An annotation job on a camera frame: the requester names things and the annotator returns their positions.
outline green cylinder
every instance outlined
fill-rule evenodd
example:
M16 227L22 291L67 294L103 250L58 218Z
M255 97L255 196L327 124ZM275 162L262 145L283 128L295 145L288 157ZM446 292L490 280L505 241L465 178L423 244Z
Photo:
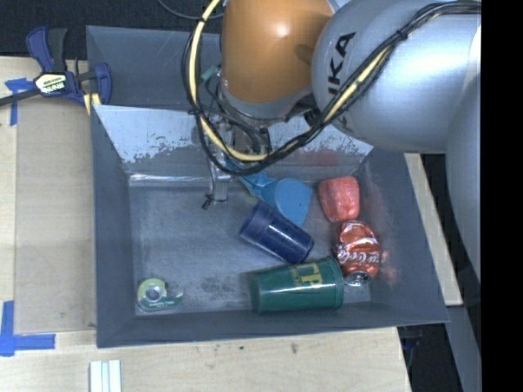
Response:
M343 276L336 260L321 260L248 275L249 294L259 314L283 310L336 309L343 303Z

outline kuka logo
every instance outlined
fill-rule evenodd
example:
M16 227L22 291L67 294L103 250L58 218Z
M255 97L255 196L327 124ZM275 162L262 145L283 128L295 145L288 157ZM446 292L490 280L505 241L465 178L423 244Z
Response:
M339 73L342 71L343 62L345 61L346 56L346 46L349 44L349 42L353 39L354 35L356 35L355 32L347 33L345 35L340 36L337 39L336 42L336 52L341 57L341 60L334 64L334 58L338 58L339 56L335 56L336 52L334 52L333 56L330 59L330 75L328 77L328 81L333 84L336 87L329 86L329 93L331 95L335 95L337 93L337 87L340 86L341 81L339 78Z

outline light blue plastic object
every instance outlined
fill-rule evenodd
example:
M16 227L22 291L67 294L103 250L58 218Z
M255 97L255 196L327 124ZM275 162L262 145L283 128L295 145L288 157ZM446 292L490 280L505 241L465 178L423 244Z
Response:
M238 179L251 194L271 205L295 225L303 225L312 197L312 189L308 185L291 178L271 179L264 172Z

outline crushed soda can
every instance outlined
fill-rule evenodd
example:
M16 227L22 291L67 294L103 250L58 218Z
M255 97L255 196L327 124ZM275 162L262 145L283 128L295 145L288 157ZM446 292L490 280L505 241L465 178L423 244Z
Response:
M340 224L334 257L342 269L345 284L362 286L375 278L381 254L382 249L369 225L359 220Z

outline yellow cable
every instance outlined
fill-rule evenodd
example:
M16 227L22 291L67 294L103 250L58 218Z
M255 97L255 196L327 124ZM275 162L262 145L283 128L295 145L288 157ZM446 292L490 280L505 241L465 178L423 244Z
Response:
M382 59L383 55L386 51L389 50L389 47L385 48L383 51L381 51L376 58L374 58L369 66L364 69L361 74L358 76L358 78L352 82L352 84L343 92L342 96L337 100L337 102L334 104L334 106L329 110L329 113L327 116L325 116L325 119L323 120L323 123L326 123L329 121L329 119L337 112L338 109L340 109L346 102L346 100L358 89L358 86L361 82L367 79L367 77L372 73L373 69L376 67L377 63Z
M202 20L198 22L196 25L196 29L194 30L193 40L190 45L190 58L189 58L189 89L190 89L190 96L192 97L193 103L195 105L198 104L198 93L196 85L196 53L198 49L199 39L201 37L203 27L205 26L205 21L208 19L208 17L211 15L214 8L218 5L218 3L221 0L212 0L207 9L202 14ZM203 130L208 135L208 137L211 139L211 141L222 151L226 153L230 153L233 157L235 157L238 160L241 161L261 161L267 157L267 154L259 154L259 155L252 155L252 154L243 154L239 151L231 148L226 147L221 140L218 138L218 136L213 132L212 128L203 120L203 118L200 118L200 123L202 125Z

